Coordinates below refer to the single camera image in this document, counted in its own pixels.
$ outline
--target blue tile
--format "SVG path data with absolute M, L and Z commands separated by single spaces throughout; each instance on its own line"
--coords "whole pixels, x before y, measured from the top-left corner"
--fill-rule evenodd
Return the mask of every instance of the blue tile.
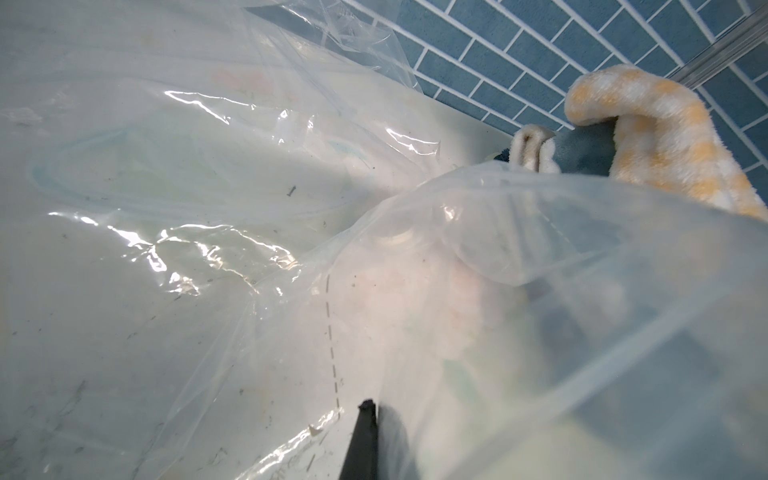
M 590 71 L 594 70 L 610 53 L 576 22 L 571 22 L 554 44 Z
M 427 0 L 427 2 L 433 4 L 437 8 L 445 11 L 445 9 L 448 8 L 448 4 L 451 3 L 451 0 Z
M 557 85 L 562 91 L 568 92 L 568 89 L 571 88 L 571 85 L 573 85 L 576 79 L 580 76 L 581 72 L 569 65 L 554 78 L 552 83 Z
M 626 11 L 611 20 L 603 30 L 603 37 L 632 62 L 636 62 L 656 45 L 650 35 Z
M 650 21 L 650 26 L 661 35 L 683 61 L 690 61 L 691 58 L 710 46 L 707 37 L 701 33 L 699 27 L 679 2 L 671 2 L 664 7 L 664 10 Z
M 712 0 L 699 10 L 699 16 L 715 36 L 728 28 L 743 14 L 739 3 L 735 0 Z
M 750 179 L 750 183 L 755 187 L 763 202 L 768 203 L 768 170 L 760 166 L 748 171 L 746 177 Z
M 764 94 L 768 94 L 768 77 L 758 81 L 755 85 L 763 91 Z
M 501 50 L 507 48 L 520 30 L 485 0 L 456 0 L 451 16 Z
M 558 107 L 552 111 L 552 114 L 563 121 L 568 121 L 568 117 L 565 116 L 565 102 L 558 105 Z
M 746 55 L 736 60 L 736 65 L 739 65 L 749 78 L 764 74 L 768 71 L 768 45 L 765 42 L 757 44 Z
M 661 47 L 656 47 L 642 61 L 637 63 L 637 66 L 649 73 L 664 77 L 675 69 L 677 64 Z
M 558 92 L 552 90 L 545 84 L 536 80 L 529 74 L 523 75 L 523 78 L 512 88 L 512 91 L 520 95 L 532 104 L 549 111 L 563 98 Z
M 507 51 L 507 55 L 547 79 L 552 78 L 565 65 L 565 60 L 560 58 L 560 55 L 546 48 L 526 32 L 522 32 L 515 40 Z
M 520 130 L 520 127 L 513 125 L 503 118 L 499 118 L 493 114 L 489 114 L 484 122 L 510 135 L 514 135 L 516 131 Z
M 480 80 L 463 68 L 439 57 L 434 51 L 428 51 L 427 55 L 424 55 L 419 72 L 465 95 L 469 95 Z
M 478 107 L 477 105 L 469 103 L 463 98 L 455 96 L 449 91 L 441 91 L 440 95 L 437 96 L 437 100 L 448 105 L 449 107 L 453 107 L 458 111 L 466 113 L 470 117 L 477 118 L 478 120 L 480 120 L 483 115 L 485 115 L 485 110 Z
M 417 78 L 417 80 L 419 80 L 419 85 L 421 85 L 422 91 L 427 97 L 434 97 L 437 90 L 440 89 L 440 87 L 433 84 L 431 81 L 427 81 L 423 78 Z
M 744 133 L 752 141 L 752 143 L 755 144 L 757 150 L 763 153 L 768 153 L 768 121 L 763 120 Z
M 595 30 L 605 25 L 605 22 L 616 13 L 619 4 L 616 0 L 565 0 L 576 13 L 592 25 Z
M 550 117 L 547 117 L 541 112 L 538 112 L 530 107 L 526 107 L 525 110 L 520 112 L 515 121 L 520 125 L 536 124 L 549 128 L 550 130 L 557 130 L 561 125 L 558 122 L 552 120 Z
M 397 24 L 453 58 L 458 58 L 469 43 L 468 35 L 414 0 L 403 0 Z
M 523 108 L 522 102 L 486 83 L 480 85 L 472 98 L 510 118 L 513 118 Z
M 744 142 L 736 136 L 733 130 L 730 129 L 728 124 L 725 123 L 725 120 L 723 120 L 716 111 L 712 110 L 711 114 L 712 123 L 715 124 L 717 134 L 720 136 L 720 139 L 725 146 L 728 147 L 730 153 L 733 154 L 733 158 L 736 159 L 736 162 L 738 162 L 742 168 L 754 165 L 757 162 L 757 157 L 755 157 L 752 151 L 750 151 Z
M 568 14 L 551 0 L 502 0 L 504 8 L 546 38 L 552 38 L 568 21 Z
M 730 68 L 712 77 L 704 87 L 739 127 L 768 113 L 768 107 Z
M 463 63 L 504 87 L 509 87 L 523 72 L 509 60 L 492 52 L 478 41 L 469 48 Z
M 600 67 L 601 70 L 605 70 L 608 67 L 613 67 L 614 65 L 621 65 L 623 62 L 617 57 L 616 55 L 611 55 L 611 57 L 603 63 L 603 65 Z
M 653 15 L 656 10 L 661 8 L 665 1 L 666 0 L 629 0 L 634 9 L 646 19 Z
M 419 57 L 422 54 L 422 50 L 424 50 L 424 47 L 416 43 L 415 41 L 411 40 L 410 38 L 401 35 L 397 32 L 395 32 L 395 36 L 397 37 L 397 40 L 400 42 L 400 46 L 402 47 L 402 50 L 406 54 L 406 59 L 408 59 L 408 65 L 413 67 L 416 65 L 416 62 L 419 60 Z

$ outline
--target plastic bag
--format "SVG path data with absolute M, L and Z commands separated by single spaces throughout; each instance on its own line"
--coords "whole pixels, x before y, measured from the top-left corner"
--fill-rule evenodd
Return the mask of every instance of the plastic bag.
M 450 168 L 402 52 L 291 5 L 394 73 L 264 5 L 2 6 L 0 473 L 334 477 L 373 397 L 383 478 L 765 475 L 765 225 L 416 188 Z
M 254 285 L 448 170 L 377 73 L 415 84 L 392 32 L 304 5 L 368 68 L 236 2 L 0 7 L 3 475 L 162 475 L 253 347 Z
M 381 478 L 760 478 L 766 243 L 653 190 L 457 170 L 260 283 L 263 336 L 210 412 L 250 379 L 305 432 L 239 478 L 328 472 L 368 396 Z

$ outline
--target wrinkled plastic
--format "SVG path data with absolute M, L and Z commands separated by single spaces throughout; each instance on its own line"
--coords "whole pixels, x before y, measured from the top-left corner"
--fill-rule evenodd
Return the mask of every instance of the wrinkled plastic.
M 415 84 L 392 32 L 291 5 L 368 63 L 259 5 L 0 7 L 0 474 L 162 475 L 261 338 L 255 285 L 448 170 L 414 92 L 379 75 Z M 179 465 L 236 477 L 296 434 L 268 417 L 247 455 Z
M 382 478 L 766 475 L 765 225 L 439 176 L 398 75 L 260 6 L 2 6 L 0 474 L 335 478 L 370 397 Z

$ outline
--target white grout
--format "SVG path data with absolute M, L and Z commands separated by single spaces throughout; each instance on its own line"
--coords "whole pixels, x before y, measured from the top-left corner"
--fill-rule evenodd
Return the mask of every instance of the white grout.
M 455 96 L 457 96 L 457 97 L 461 98 L 462 100 L 466 100 L 466 101 L 468 101 L 469 103 L 473 104 L 474 106 L 476 106 L 476 107 L 478 107 L 478 108 L 482 108 L 482 109 L 483 109 L 483 110 L 485 110 L 485 111 L 489 111 L 489 112 L 491 112 L 493 115 L 496 115 L 497 117 L 499 117 L 499 118 L 502 118 L 502 119 L 504 119 L 504 120 L 508 121 L 509 123 L 513 124 L 513 125 L 514 125 L 514 126 L 516 126 L 516 127 L 522 127 L 522 125 L 520 125 L 520 124 L 519 124 L 518 122 L 516 122 L 516 121 L 513 121 L 513 120 L 512 120 L 510 117 L 507 117 L 506 115 L 504 115 L 504 114 L 501 114 L 501 113 L 497 112 L 497 111 L 496 111 L 496 110 L 494 110 L 493 108 L 490 108 L 490 107 L 488 107 L 488 106 L 486 106 L 486 105 L 483 105 L 482 103 L 480 103 L 479 101 L 476 101 L 476 100 L 475 100 L 475 99 L 473 99 L 473 98 L 469 98 L 469 97 L 467 97 L 466 95 L 459 93 L 458 91 L 454 90 L 453 88 L 450 88 L 450 87 L 448 87 L 448 86 L 446 86 L 446 85 L 443 85 L 443 84 L 441 84 L 441 83 L 440 83 L 439 81 L 437 81 L 437 80 L 433 80 L 433 79 L 431 79 L 431 78 L 427 77 L 426 75 L 424 75 L 424 74 L 421 74 L 421 73 L 419 73 L 419 72 L 416 72 L 416 76 L 417 76 L 417 77 L 421 77 L 421 78 L 424 78 L 424 79 L 425 79 L 425 80 L 427 80 L 427 81 L 431 81 L 433 84 L 437 84 L 437 85 L 440 87 L 440 90 L 445 90 L 445 91 L 447 91 L 448 93 L 450 93 L 450 94 L 454 94 Z
M 634 64 L 635 64 L 635 65 L 637 65 L 638 63 L 640 63 L 640 62 L 642 62 L 643 60 L 645 60 L 645 58 L 646 58 L 648 55 L 650 55 L 650 53 L 651 53 L 653 50 L 656 50 L 656 49 L 658 48 L 658 46 L 659 46 L 659 45 L 658 45 L 658 44 L 656 44 L 656 45 L 654 45 L 653 47 L 651 47 L 651 48 L 650 48 L 650 50 L 649 50 L 649 51 L 646 51 L 645 53 L 643 53 L 643 56 L 642 56 L 642 57 L 640 57 L 640 58 L 638 58 L 638 60 L 637 60 L 636 62 L 634 62 Z
M 650 21 L 656 18 L 656 15 L 659 15 L 661 11 L 664 10 L 670 3 L 672 3 L 672 0 L 667 0 L 661 7 L 659 7 L 658 10 L 656 10 L 650 17 L 648 17 L 647 22 L 650 23 Z
M 478 83 L 475 85 L 475 87 L 472 89 L 472 91 L 469 92 L 468 97 L 472 98 L 472 95 L 475 94 L 475 92 L 480 88 L 480 85 L 482 85 L 482 80 L 478 80 Z
M 525 109 L 528 108 L 527 105 L 525 105 L 523 108 L 520 109 L 520 111 L 512 118 L 512 120 L 517 120 L 521 113 L 525 111 Z
M 752 171 L 752 170 L 758 168 L 760 165 L 762 165 L 762 163 L 760 163 L 760 162 L 757 162 L 756 164 L 751 164 L 749 167 L 743 169 L 742 172 L 746 173 L 748 171 Z
M 515 85 L 517 85 L 518 82 L 520 81 L 520 79 L 523 78 L 524 76 L 525 76 L 525 72 L 522 72 L 520 75 L 518 75 L 518 77 L 515 79 L 515 81 L 512 82 L 512 84 L 509 86 L 509 88 L 507 88 L 507 90 L 511 90 L 512 88 L 515 88 Z
M 707 5 L 709 5 L 709 4 L 710 4 L 710 2 L 712 2 L 712 0 L 707 0 L 706 2 L 702 3 L 701 5 L 699 5 L 698 7 L 696 7 L 696 11 L 697 11 L 697 12 L 701 12 L 701 9 L 702 9 L 702 8 L 704 8 L 704 7 L 706 7 Z
M 757 159 L 760 161 L 761 164 L 766 165 L 768 167 L 768 160 L 766 160 L 765 155 L 763 155 L 763 152 L 758 149 L 754 143 L 750 140 L 749 137 L 747 137 L 744 132 L 742 132 L 739 127 L 736 125 L 736 122 L 731 119 L 731 117 L 725 113 L 725 110 L 715 101 L 714 98 L 712 98 L 712 95 L 707 91 L 706 88 L 703 86 L 700 86 L 697 88 L 699 93 L 701 93 L 701 96 L 704 97 L 704 100 L 709 102 L 710 105 L 715 109 L 715 111 L 723 118 L 723 121 L 730 127 L 731 130 L 733 130 L 734 134 L 741 140 L 744 145 L 750 149 L 752 154 L 757 157 Z
M 424 57 L 427 55 L 427 51 L 429 49 L 427 47 L 424 47 L 424 50 L 422 50 L 422 54 L 419 55 L 419 60 L 416 60 L 416 63 L 413 64 L 413 71 L 416 71 L 419 69 L 419 66 L 422 64 L 422 60 L 424 60 Z
M 560 55 L 565 61 L 567 61 L 568 63 L 572 64 L 581 73 L 587 73 L 588 70 L 586 68 L 582 67 L 581 64 L 579 64 L 577 61 L 575 61 L 573 58 L 571 58 L 567 53 L 562 51 L 559 47 L 555 46 L 551 41 L 549 41 L 546 38 L 542 37 L 539 32 L 535 31 L 533 28 L 528 26 L 528 24 L 525 23 L 524 21 L 522 21 L 520 18 L 517 18 L 509 10 L 507 10 L 504 7 L 502 7 L 497 2 L 494 2 L 494 0 L 485 0 L 485 3 L 487 3 L 491 7 L 495 8 L 497 12 L 500 12 L 506 18 L 509 18 L 510 20 L 512 20 L 520 28 L 525 30 L 526 33 L 528 33 L 531 37 L 535 38 L 536 40 L 539 40 L 542 44 L 544 44 L 545 47 L 549 48 L 554 53 Z
M 414 42 L 418 43 L 419 45 L 422 45 L 422 46 L 425 46 L 425 47 L 426 47 L 426 44 L 424 43 L 424 41 L 423 41 L 421 38 L 419 38 L 419 37 L 415 36 L 415 35 L 414 35 L 414 34 L 412 34 L 411 32 L 409 32 L 409 31 L 405 30 L 403 27 L 401 27 L 401 26 L 397 25 L 396 23 L 392 22 L 391 20 L 388 20 L 387 18 L 383 18 L 383 17 L 381 17 L 379 14 L 377 14 L 376 12 L 374 12 L 373 10 L 371 10 L 370 8 L 367 8 L 367 7 L 365 7 L 365 6 L 361 5 L 361 4 L 359 4 L 359 3 L 358 3 L 356 0 L 345 0 L 345 1 L 346 1 L 347 3 L 349 3 L 351 6 L 353 6 L 353 7 L 357 8 L 357 9 L 359 9 L 361 12 L 365 13 L 366 15 L 370 15 L 371 17 L 374 17 L 374 18 L 378 17 L 378 18 L 379 18 L 379 21 L 380 21 L 382 24 L 384 24 L 385 26 L 387 26 L 387 27 L 391 28 L 391 29 L 392 29 L 392 30 L 394 30 L 394 31 L 397 31 L 397 32 L 398 32 L 399 34 L 401 34 L 402 36 L 404 36 L 404 37 L 407 37 L 407 38 L 409 38 L 410 40 L 413 40 Z M 484 42 L 485 42 L 485 40 L 483 40 L 482 38 L 478 38 L 478 39 L 477 39 L 477 41 L 480 41 L 481 43 L 484 43 Z M 473 68 L 470 68 L 469 66 L 467 66 L 467 65 L 464 65 L 463 63 L 459 63 L 458 61 L 456 61 L 456 59 L 455 59 L 455 58 L 451 57 L 450 55 L 447 55 L 446 53 L 444 53 L 444 52 L 442 52 L 442 51 L 438 50 L 437 48 L 434 48 L 434 47 L 432 47 L 430 50 L 431 50 L 433 53 L 435 53 L 436 55 L 438 55 L 440 58 L 442 58 L 443 60 L 446 60 L 446 61 L 448 61 L 448 62 L 450 62 L 450 63 L 452 63 L 452 64 L 456 65 L 457 67 L 459 67 L 459 68 L 462 68 L 463 70 L 469 71 L 470 73 L 472 73 L 472 74 L 473 74 L 473 75 L 475 75 L 476 77 L 478 77 L 478 78 L 480 78 L 481 80 L 483 80 L 485 83 L 487 83 L 487 84 L 490 84 L 490 85 L 492 85 L 492 86 L 494 86 L 494 87 L 498 88 L 498 89 L 499 89 L 499 90 L 501 90 L 501 91 L 505 91 L 505 90 L 507 89 L 506 87 L 502 87 L 502 86 L 501 86 L 499 83 L 497 83 L 497 82 L 495 82 L 495 81 L 491 80 L 490 78 L 486 77 L 485 75 L 481 74 L 480 72 L 476 71 L 475 69 L 473 69 Z M 523 70 L 525 73 L 528 73 L 529 75 L 531 75 L 532 77 L 534 77 L 534 78 L 536 78 L 536 79 L 541 79 L 541 81 L 542 81 L 543 83 L 545 83 L 545 84 L 547 84 L 547 85 L 551 85 L 551 88 L 552 88 L 552 90 L 555 90 L 555 91 L 556 91 L 556 92 L 558 92 L 559 94 L 561 94 L 561 95 L 565 95 L 565 93 L 564 93 L 564 92 L 563 92 L 563 91 L 562 91 L 560 88 L 558 88 L 558 87 L 555 87 L 554 85 L 552 85 L 552 83 L 551 83 L 551 82 L 549 82 L 549 81 L 547 81 L 547 80 L 544 80 L 544 79 L 543 79 L 543 78 L 542 78 L 540 75 L 532 73 L 532 72 L 531 72 L 531 70 L 530 70 L 530 68 L 528 68 L 528 67 L 525 67 L 525 68 L 521 68 L 521 70 Z M 423 76 L 423 77 L 424 77 L 424 79 L 426 79 L 427 81 L 431 81 L 431 82 L 432 82 L 432 83 L 434 83 L 434 84 L 439 84 L 439 82 L 437 82 L 437 81 L 435 81 L 435 80 L 433 80 L 433 79 L 431 79 L 431 78 L 427 78 L 427 77 L 426 77 L 426 76 L 424 76 L 424 75 L 422 75 L 422 76 Z M 529 102 L 529 101 L 525 100 L 523 97 L 521 97 L 521 96 L 517 95 L 516 93 L 514 93 L 514 92 L 511 92 L 511 91 L 508 91 L 508 92 L 507 92 L 507 94 L 508 94 L 510 97 L 514 98 L 515 100 L 517 100 L 517 101 L 520 101 L 520 102 L 522 102 L 523 104 L 526 104 L 526 105 L 530 106 L 531 108 L 533 108 L 533 109 L 534 109 L 534 110 L 536 110 L 537 112 L 539 112 L 539 113 L 543 114 L 545 117 L 547 117 L 547 118 L 550 118 L 550 119 L 552 119 L 552 120 L 554 120 L 554 121 L 557 121 L 558 123 L 562 123 L 562 121 L 561 121 L 560 119 L 558 119 L 558 118 L 557 118 L 557 117 L 555 117 L 554 115 L 550 114 L 548 111 L 544 110 L 543 108 L 541 108 L 541 107 L 539 107 L 539 106 L 537 106 L 537 105 L 535 105 L 535 104 L 532 104 L 531 102 Z
M 518 32 L 515 34 L 514 37 L 512 37 L 512 40 L 510 40 L 507 46 L 504 48 L 504 53 L 507 53 L 509 49 L 512 48 L 512 44 L 514 44 L 515 40 L 517 40 L 518 37 L 522 34 L 523 34 L 523 29 L 522 28 L 518 29 Z
M 356 0 L 349 0 L 349 2 L 350 3 L 351 2 L 357 3 Z M 455 18 L 446 15 L 443 10 L 440 10 L 439 8 L 435 7 L 433 4 L 427 2 L 427 0 L 414 0 L 414 2 L 418 3 L 422 7 L 426 8 L 427 10 L 429 10 L 432 13 L 436 14 L 437 16 L 442 18 L 443 20 L 446 20 L 449 24 L 451 24 L 454 27 L 458 28 L 459 30 L 461 30 L 462 32 L 466 33 L 470 37 L 475 37 L 475 33 L 472 30 L 470 30 L 469 28 L 464 26 L 464 24 L 462 24 L 461 22 L 459 22 Z M 530 74 L 533 78 L 535 78 L 536 80 L 539 80 L 541 83 L 547 85 L 549 88 L 554 89 L 559 94 L 563 94 L 563 92 L 560 91 L 560 88 L 555 87 L 552 83 L 550 83 L 549 80 L 547 80 L 546 78 L 542 77 L 541 75 L 539 75 L 535 71 L 532 71 L 527 65 L 524 65 L 523 63 L 521 63 L 517 58 L 511 57 L 509 55 L 504 55 L 504 52 L 499 47 L 497 47 L 496 45 L 493 45 L 490 41 L 485 40 L 483 37 L 476 37 L 476 41 L 479 41 L 486 48 L 488 48 L 491 51 L 495 52 L 497 55 L 501 55 L 503 58 L 506 58 L 507 60 L 511 61 L 513 64 L 515 64 L 515 66 L 519 67 L 524 72 Z
M 466 46 L 466 47 L 464 47 L 464 51 L 462 52 L 462 54 L 461 54 L 461 55 L 459 55 L 459 57 L 458 57 L 458 61 L 462 61 L 462 60 L 464 60 L 464 57 L 465 57 L 465 55 L 467 55 L 467 52 L 469 51 L 469 49 L 472 47 L 472 45 L 473 45 L 474 43 L 475 43 L 475 39 L 473 38 L 472 40 L 470 40 L 470 41 L 469 41 L 469 43 L 467 44 L 467 46 Z
M 608 55 L 608 56 L 605 58 L 605 60 L 601 61 L 601 62 L 600 62 L 600 64 L 599 64 L 597 67 L 595 67 L 595 68 L 594 68 L 594 71 L 598 71 L 598 70 L 600 70 L 600 67 L 602 67 L 603 65 L 605 65 L 605 62 L 607 62 L 608 60 L 611 60 L 611 57 L 613 57 L 613 56 L 614 56 L 613 54 L 610 54 L 610 55 Z
M 550 78 L 549 81 L 554 81 L 559 74 L 563 73 L 563 70 L 565 70 L 566 68 L 568 68 L 568 64 L 563 65 L 562 68 L 558 70 L 558 73 L 554 74 L 554 77 Z
M 683 6 L 685 11 L 688 12 L 688 15 L 694 20 L 694 23 L 699 28 L 699 30 L 701 30 L 701 33 L 707 37 L 707 40 L 709 40 L 710 43 L 714 43 L 715 36 L 712 35 L 712 31 L 707 26 L 707 24 L 704 23 L 704 20 L 701 19 L 694 7 L 691 6 L 690 2 L 688 0 L 680 0 L 680 4 Z
M 448 7 L 445 9 L 445 13 L 451 13 L 451 8 L 453 8 L 453 4 L 456 3 L 456 0 L 451 0 L 451 3 L 448 4 Z
M 727 27 L 725 27 L 725 28 L 723 29 L 723 31 L 722 31 L 722 32 L 718 33 L 718 34 L 717 34 L 717 35 L 715 35 L 715 36 L 719 38 L 719 37 L 720 37 L 720 36 L 721 36 L 723 33 L 725 33 L 726 31 L 729 31 L 729 30 L 730 30 L 730 29 L 731 29 L 731 28 L 732 28 L 732 27 L 733 27 L 735 24 L 737 24 L 737 23 L 741 22 L 741 21 L 742 21 L 742 20 L 744 20 L 744 19 L 745 19 L 745 16 L 744 16 L 744 15 L 741 15 L 739 18 L 737 18 L 736 20 L 734 20 L 732 24 L 730 24 L 730 25 L 728 25 Z
M 759 124 L 761 121 L 765 120 L 766 118 L 768 118 L 768 114 L 765 114 L 762 117 L 758 118 L 757 120 L 755 120 L 753 122 L 750 122 L 749 124 L 744 125 L 743 127 L 741 127 L 741 131 L 749 130 L 750 128 L 752 128 L 755 125 Z
M 749 77 L 746 76 L 744 71 L 739 68 L 738 65 L 735 63 L 732 63 L 728 65 L 728 68 L 736 74 L 736 76 L 744 82 L 747 88 L 749 88 L 752 93 L 754 93 L 765 105 L 768 105 L 768 95 L 765 95 L 762 90 L 760 90 L 757 85 L 755 85 L 755 82 L 751 81 Z
M 605 48 L 608 49 L 610 53 L 616 55 L 616 58 L 621 60 L 623 63 L 632 63 L 627 59 L 627 57 L 621 54 L 621 52 L 618 51 L 616 47 L 613 46 L 613 44 L 603 38 L 603 35 L 600 35 L 598 31 L 592 27 L 592 25 L 589 25 L 589 22 L 584 20 L 581 15 L 576 13 L 576 11 L 571 8 L 569 4 L 565 3 L 564 0 L 552 0 L 552 2 L 555 3 L 558 7 L 562 8 L 565 13 L 569 14 L 571 18 L 576 21 L 576 23 L 581 25 L 584 30 L 588 31 L 594 37 L 594 39 L 599 41 Z
M 560 100 L 557 105 L 552 107 L 552 109 L 549 111 L 549 113 L 552 113 L 553 111 L 557 110 L 558 107 L 560 106 L 560 104 L 562 104 L 564 101 L 565 101 L 565 97 L 563 97 L 562 100 Z
M 664 39 L 661 37 L 661 35 L 654 30 L 653 27 L 650 26 L 644 19 L 643 16 L 640 15 L 640 13 L 637 12 L 637 10 L 634 9 L 634 7 L 629 3 L 629 0 L 617 0 L 619 3 L 621 3 L 621 6 L 624 7 L 624 9 L 627 11 L 629 15 L 632 15 L 632 18 L 634 18 L 637 23 L 640 24 L 640 26 L 643 28 L 643 30 L 646 31 L 650 35 L 650 37 L 659 44 L 662 50 L 664 50 L 667 55 L 674 60 L 674 62 L 677 64 L 678 67 L 682 67 L 685 65 L 685 62 L 682 58 L 675 52 L 675 50 L 672 50 L 669 45 L 664 41 Z M 659 8 L 659 12 L 669 4 L 671 0 L 669 0 L 667 3 L 665 3 L 661 8 Z
M 563 31 L 564 31 L 566 28 L 568 28 L 568 26 L 571 24 L 571 22 L 572 22 L 572 21 L 574 21 L 574 19 L 573 19 L 573 18 L 569 18 L 569 19 L 568 19 L 568 21 L 567 21 L 567 22 L 565 22 L 565 24 L 564 24 L 562 27 L 560 27 L 560 30 L 558 30 L 558 33 L 554 34 L 554 37 L 552 37 L 550 41 L 554 43 L 554 41 L 558 39 L 558 37 L 560 36 L 560 34 L 561 34 L 561 33 L 562 33 L 562 32 L 563 32 Z
M 611 17 L 610 17 L 610 18 L 607 20 L 607 22 L 605 22 L 605 23 L 603 24 L 603 26 L 602 26 L 602 27 L 598 28 L 598 33 L 599 33 L 599 34 L 602 34 L 602 33 L 603 33 L 603 30 L 605 30 L 605 27 L 607 27 L 607 26 L 608 26 L 608 25 L 609 25 L 609 24 L 610 24 L 610 23 L 611 23 L 611 22 L 614 20 L 614 18 L 616 18 L 617 16 L 619 16 L 619 14 L 620 14 L 620 13 L 622 13 L 623 11 L 624 11 L 624 7 L 619 7 L 619 9 L 616 11 L 616 13 L 614 13 L 613 15 L 611 15 Z

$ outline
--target yellow and white towel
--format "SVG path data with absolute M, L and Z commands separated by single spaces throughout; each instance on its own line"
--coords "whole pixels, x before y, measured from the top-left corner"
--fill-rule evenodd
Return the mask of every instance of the yellow and white towel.
M 703 102 L 682 85 L 617 65 L 576 80 L 565 98 L 565 114 L 577 126 L 618 117 L 610 177 L 768 221 L 768 209 L 723 146 Z M 518 136 L 538 138 L 526 127 Z M 554 164 L 549 143 L 543 142 L 538 168 L 531 168 L 531 154 L 524 154 L 531 148 L 515 149 L 514 140 L 510 161 L 536 171 L 559 171 L 549 165 Z

